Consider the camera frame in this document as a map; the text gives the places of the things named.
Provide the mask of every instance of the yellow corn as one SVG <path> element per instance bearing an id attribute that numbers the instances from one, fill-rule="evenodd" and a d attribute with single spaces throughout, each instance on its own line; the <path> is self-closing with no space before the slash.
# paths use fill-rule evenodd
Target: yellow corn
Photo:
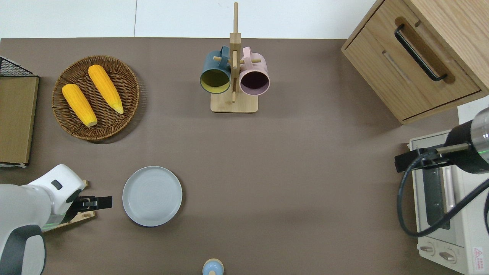
<path id="1" fill-rule="evenodd" d="M 62 92 L 69 106 L 85 126 L 91 127 L 97 124 L 95 113 L 90 107 L 88 100 L 83 95 L 82 90 L 80 90 L 76 84 L 64 85 Z"/>
<path id="2" fill-rule="evenodd" d="M 124 109 L 122 108 L 122 101 L 119 93 L 104 68 L 100 65 L 90 66 L 89 76 L 108 105 L 119 114 L 123 114 Z"/>

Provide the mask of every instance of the wicker basket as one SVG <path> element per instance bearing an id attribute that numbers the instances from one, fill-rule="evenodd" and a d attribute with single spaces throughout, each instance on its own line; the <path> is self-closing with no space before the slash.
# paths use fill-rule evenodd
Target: wicker basket
<path id="1" fill-rule="evenodd" d="M 124 113 L 119 114 L 103 99 L 92 80 L 88 69 L 91 65 L 102 66 L 119 92 Z M 63 97 L 66 84 L 76 84 L 90 103 L 97 124 L 85 126 L 75 115 Z M 58 78 L 53 90 L 52 108 L 56 120 L 68 134 L 84 140 L 103 140 L 120 132 L 134 117 L 139 103 L 139 83 L 133 71 L 122 61 L 110 56 L 89 56 L 69 66 Z"/>

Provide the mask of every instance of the wooden cabinet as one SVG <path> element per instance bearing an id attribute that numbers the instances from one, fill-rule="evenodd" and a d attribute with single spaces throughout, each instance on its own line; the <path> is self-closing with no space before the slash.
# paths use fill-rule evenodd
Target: wooden cabinet
<path id="1" fill-rule="evenodd" d="M 488 45 L 489 1 L 378 0 L 342 51 L 409 123 L 488 95 Z"/>

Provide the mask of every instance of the wooden board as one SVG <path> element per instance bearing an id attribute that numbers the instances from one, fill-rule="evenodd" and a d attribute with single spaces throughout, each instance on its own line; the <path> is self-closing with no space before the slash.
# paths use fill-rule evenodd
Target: wooden board
<path id="1" fill-rule="evenodd" d="M 0 162 L 28 163 L 39 78 L 0 77 Z"/>

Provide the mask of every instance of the white floor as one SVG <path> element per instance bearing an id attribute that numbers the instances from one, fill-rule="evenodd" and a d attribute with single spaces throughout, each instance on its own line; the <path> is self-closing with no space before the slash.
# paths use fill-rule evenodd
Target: white floor
<path id="1" fill-rule="evenodd" d="M 0 0 L 1 38 L 206 37 L 233 31 L 234 0 Z M 240 0 L 243 38 L 346 39 L 375 0 Z M 489 97 L 458 107 L 460 123 Z"/>

